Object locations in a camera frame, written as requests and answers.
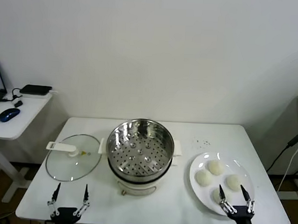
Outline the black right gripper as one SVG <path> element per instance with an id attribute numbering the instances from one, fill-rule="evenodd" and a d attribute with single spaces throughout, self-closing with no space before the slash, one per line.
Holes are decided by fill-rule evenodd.
<path id="1" fill-rule="evenodd" d="M 254 216 L 254 200 L 251 199 L 249 193 L 243 187 L 243 185 L 241 184 L 240 186 L 241 186 L 243 197 L 246 201 L 246 206 L 231 205 L 228 202 L 221 185 L 219 185 L 219 196 L 220 196 L 219 205 L 221 209 L 228 214 L 228 217 L 234 220 L 236 224 L 252 224 L 251 220 Z"/>

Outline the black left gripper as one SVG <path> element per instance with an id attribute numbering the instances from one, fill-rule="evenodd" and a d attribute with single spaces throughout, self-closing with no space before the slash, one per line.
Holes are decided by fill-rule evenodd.
<path id="1" fill-rule="evenodd" d="M 60 187 L 61 183 L 58 184 L 56 190 L 53 192 L 51 200 L 47 202 L 47 206 L 51 211 L 50 222 L 53 224 L 76 224 L 78 222 L 78 217 L 81 217 L 90 207 L 88 184 L 86 184 L 83 203 L 79 209 L 76 207 L 57 208 L 56 201 Z"/>

